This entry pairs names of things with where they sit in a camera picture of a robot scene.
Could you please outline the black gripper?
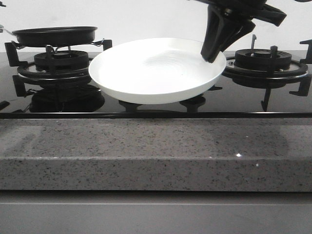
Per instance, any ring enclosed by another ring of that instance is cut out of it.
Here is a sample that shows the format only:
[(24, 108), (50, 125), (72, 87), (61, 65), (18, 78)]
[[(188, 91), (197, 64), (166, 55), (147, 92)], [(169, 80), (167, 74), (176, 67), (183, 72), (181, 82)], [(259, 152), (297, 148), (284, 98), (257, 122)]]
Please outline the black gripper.
[[(206, 35), (201, 49), (205, 61), (214, 62), (220, 52), (253, 31), (258, 19), (279, 26), (287, 16), (283, 11), (266, 4), (266, 0), (200, 0), (208, 4)], [(232, 22), (228, 17), (240, 20)]]

